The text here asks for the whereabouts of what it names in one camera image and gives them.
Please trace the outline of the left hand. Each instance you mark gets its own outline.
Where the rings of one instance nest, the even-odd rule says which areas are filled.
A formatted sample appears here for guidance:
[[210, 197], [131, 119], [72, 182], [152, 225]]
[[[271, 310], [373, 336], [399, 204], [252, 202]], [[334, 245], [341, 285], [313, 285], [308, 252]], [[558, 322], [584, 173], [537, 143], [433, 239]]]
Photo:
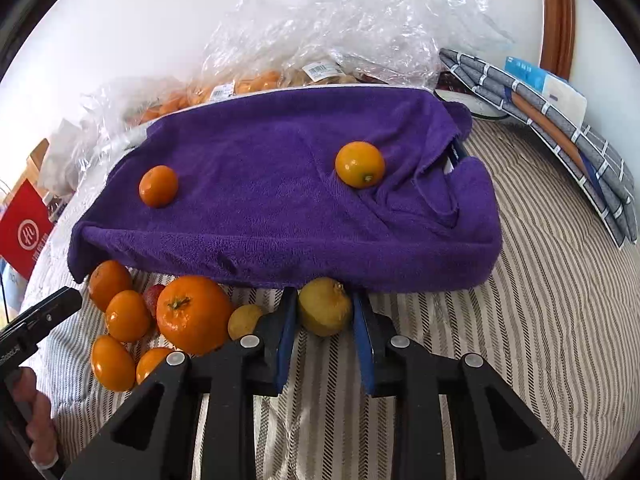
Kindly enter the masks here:
[[32, 440], [29, 457], [39, 470], [58, 461], [58, 435], [51, 418], [51, 401], [37, 389], [37, 376], [30, 367], [21, 367], [11, 388], [16, 403], [25, 403], [30, 412], [26, 434]]

